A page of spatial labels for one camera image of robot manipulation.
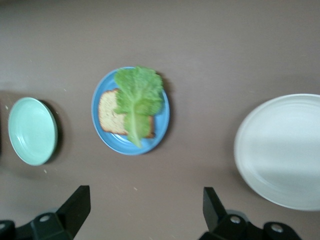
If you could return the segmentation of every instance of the brown table surface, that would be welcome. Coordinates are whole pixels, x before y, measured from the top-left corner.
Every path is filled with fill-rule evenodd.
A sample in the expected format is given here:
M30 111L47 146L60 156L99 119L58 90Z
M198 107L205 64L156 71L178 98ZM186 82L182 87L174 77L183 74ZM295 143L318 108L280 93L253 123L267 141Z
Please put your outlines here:
M319 238L319 211L285 208L244 182L234 138L272 98L320 92L320 1L0 1L0 219L25 224L90 185L78 240L196 240L203 187L257 227L288 224ZM139 156L106 146L91 117L103 76L142 65L163 75L171 118ZM59 126L52 159L22 162L8 137L21 97L45 101Z

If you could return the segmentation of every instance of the mint green plate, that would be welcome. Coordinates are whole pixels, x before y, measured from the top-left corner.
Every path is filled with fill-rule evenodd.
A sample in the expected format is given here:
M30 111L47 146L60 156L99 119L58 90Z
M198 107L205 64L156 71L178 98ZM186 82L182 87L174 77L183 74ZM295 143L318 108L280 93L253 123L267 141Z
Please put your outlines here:
M8 132L14 151L29 165L44 164L57 145L54 116L46 105L32 97L21 98L13 105Z

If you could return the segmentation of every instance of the plate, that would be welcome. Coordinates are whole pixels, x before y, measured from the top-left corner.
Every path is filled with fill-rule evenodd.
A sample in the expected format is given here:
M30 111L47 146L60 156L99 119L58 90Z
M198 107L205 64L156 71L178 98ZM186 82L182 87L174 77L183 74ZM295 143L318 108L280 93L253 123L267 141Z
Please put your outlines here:
M122 67L122 69L131 69L132 66ZM115 82L115 74L118 69L108 73L98 84L92 98L91 116L94 128L102 141L114 151L124 155L140 155L149 152L156 147L164 137L170 119L169 101L166 92L162 91L163 107L154 115L154 138L143 138L141 140L142 148L135 146L127 139L125 135L118 135L103 131L99 123L98 105L101 95L107 90L118 88Z
M57 145L57 124L51 111L37 99L24 97L12 107L8 133L16 154L38 166L51 157Z
M296 210L320 210L320 95L269 100L242 122L236 166L267 200Z

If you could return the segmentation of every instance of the plate rim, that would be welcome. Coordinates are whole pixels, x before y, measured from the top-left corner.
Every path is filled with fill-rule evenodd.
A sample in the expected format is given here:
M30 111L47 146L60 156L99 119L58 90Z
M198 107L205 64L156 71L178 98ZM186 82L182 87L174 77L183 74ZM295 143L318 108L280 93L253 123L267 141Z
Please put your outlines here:
M17 148L16 148L17 146L14 144L13 139L12 139L12 134L13 134L12 133L12 131L13 131L12 130L12 124L13 124L12 117L13 117L13 114L15 113L15 111L17 111L17 108L19 107L19 105L25 101L36 102L39 106L41 106L42 109L45 110L46 114L50 117L50 128L51 128L53 135L54 135L54 140L50 144L49 154L46 157L44 157L41 161L37 161L37 163L30 163L28 160L26 160L24 157L22 157L21 153L17 150ZM14 103L14 105L12 106L12 108L10 110L7 125L8 125L9 140L10 140L10 143L13 147L13 150L15 151L15 153L18 155L18 157L23 162L25 162L26 164L31 165L31 166L40 166L40 165L43 165L44 163L46 163L51 158L51 156L53 155L53 153L56 149L57 142L58 142L58 127L57 127L57 122L56 122L54 115L52 114L51 110L43 102L41 102L40 100L38 100L34 97L29 97L29 96L22 97L22 98L18 99Z
M94 90L94 93L93 93L93 96L92 96L92 101L91 101L91 119L92 119L92 123L93 123L93 126L94 126L94 129L97 133L97 135L99 136L99 138L102 140L102 142L104 144L106 144L110 149L112 149L113 151L117 152L117 153L120 153L120 154L123 154L123 155L127 155L127 156L137 156L137 155L142 155L142 154L145 154L147 152L150 152L152 149L154 149L160 142L161 140L164 138L167 130L168 130L168 126L169 126L169 122L170 122L170 104L169 104L169 99L168 99L168 96L166 94L166 91L163 89L162 90L162 96L163 96L163 107L164 107L164 110L165 110L165 114L164 114L164 122L162 124L162 126L164 126L164 129L160 132L160 134L157 134L156 137L154 138L154 142L152 142L152 144L148 147L142 147L142 148L137 148L136 151L134 152L125 152L121 149L117 149L116 147L113 147L111 146L107 140L105 140L103 138L103 136L101 136L101 134L99 133L99 130L98 130L98 126L97 126L97 123L96 123L96 114L95 114L95 105L96 105L96 101L97 99L99 98L100 99L100 96L98 96L99 94L99 90L100 88L104 85L105 81L110 77L112 76L113 74L115 74L119 69L134 69L135 67L134 66L123 66L123 67L118 67L112 71L110 71L109 73L107 73L100 81L99 83L97 84L95 90Z
M248 176L247 173L243 170L243 166L241 163L241 160L239 159L239 149L240 149L240 141L243 138L243 134L246 131L246 128L248 128L248 124L250 124L250 121L252 120L252 118L254 118L257 114L259 114L261 111L263 111L264 108L268 107L269 105L274 104L275 102L281 101L283 99L289 99L289 98L296 98L296 97L311 97L311 98L316 98L318 100L320 100L320 95L319 94L313 94L313 93L294 93L294 94L287 94L287 95L282 95L282 96L278 96L275 98L272 98L270 100L267 100L263 103L261 103L260 105L258 105L257 107L255 107L241 122L240 126L237 129L235 138L234 138L234 144L233 144L233 156L234 156L234 161L235 161L235 165L242 177L242 179L247 183L247 185L253 190L255 191L258 195L260 195L261 197L265 198L266 200L275 203L279 206L282 207L286 207L289 209L294 209L294 210L300 210L300 211L318 211L320 210L320 204L318 206L311 206L311 207L307 207L307 206L292 206L290 204L285 204L283 202L278 202L274 199L272 199L272 197L265 195L263 193L263 191L261 192L259 189L257 189L256 187L253 186L253 184L251 183L250 180L248 180Z

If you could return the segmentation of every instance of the lettuce leaf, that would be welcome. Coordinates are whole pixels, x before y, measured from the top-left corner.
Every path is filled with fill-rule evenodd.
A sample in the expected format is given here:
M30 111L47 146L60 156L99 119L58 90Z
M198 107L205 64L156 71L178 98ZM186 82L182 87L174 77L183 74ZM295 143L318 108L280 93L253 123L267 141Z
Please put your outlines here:
M149 116L162 107L163 82L156 71L142 66L121 68L114 76L119 86L116 94L117 114L126 114L124 128L128 140L141 148L141 139L150 131Z

